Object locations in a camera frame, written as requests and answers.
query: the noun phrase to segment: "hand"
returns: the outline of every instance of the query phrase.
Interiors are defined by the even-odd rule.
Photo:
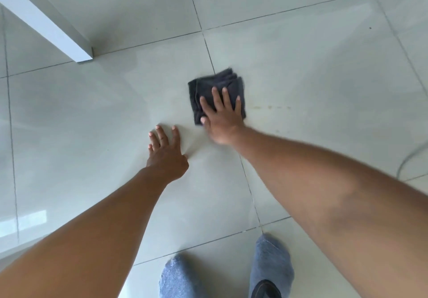
[[[241,117],[241,99],[239,96],[236,98],[236,106],[233,111],[226,87],[222,90],[224,104],[221,101],[216,87],[212,88],[212,94],[217,112],[215,112],[208,105],[206,99],[201,96],[200,103],[207,115],[201,118],[201,122],[211,139],[216,143],[229,145],[231,144],[233,136],[239,130],[245,128]]]
[[[148,145],[149,157],[147,167],[157,168],[168,180],[172,182],[181,176],[189,168],[187,157],[181,154],[180,133],[176,126],[173,126],[173,140],[169,140],[160,125],[156,126],[158,137],[153,132],[149,132],[151,144]]]

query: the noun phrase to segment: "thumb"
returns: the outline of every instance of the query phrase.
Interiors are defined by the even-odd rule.
[[[207,118],[206,116],[201,117],[201,122],[206,130],[206,132],[208,132],[208,134],[211,133],[211,122],[210,119]]]

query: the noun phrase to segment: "foot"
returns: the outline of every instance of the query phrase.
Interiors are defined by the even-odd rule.
[[[249,298],[288,298],[294,279],[290,254],[281,242],[263,234],[255,244]]]
[[[176,255],[163,268],[159,298],[206,298],[205,291],[183,255]]]

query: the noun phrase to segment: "cloth fold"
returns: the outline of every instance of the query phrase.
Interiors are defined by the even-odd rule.
[[[188,85],[190,104],[192,106],[193,116],[196,125],[202,124],[201,117],[206,116],[200,104],[201,96],[205,97],[208,105],[211,106],[214,111],[216,110],[214,106],[214,99],[211,93],[211,89],[213,87],[217,87],[222,101],[223,96],[221,90],[223,89],[223,87],[227,88],[233,109],[235,109],[236,98],[239,95],[241,97],[242,103],[241,116],[243,119],[246,117],[245,99],[243,97],[243,81],[241,77],[239,77],[236,73],[233,72],[232,68],[227,68],[215,75],[196,78],[190,81]]]

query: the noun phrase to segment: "gray cord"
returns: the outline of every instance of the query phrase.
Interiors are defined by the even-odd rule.
[[[403,162],[401,163],[399,169],[397,170],[397,178],[400,179],[401,171],[403,170],[404,165],[407,164],[409,160],[411,160],[413,157],[419,155],[421,152],[423,152],[425,149],[428,149],[428,141],[421,144],[418,148],[413,150],[409,155],[404,158]]]

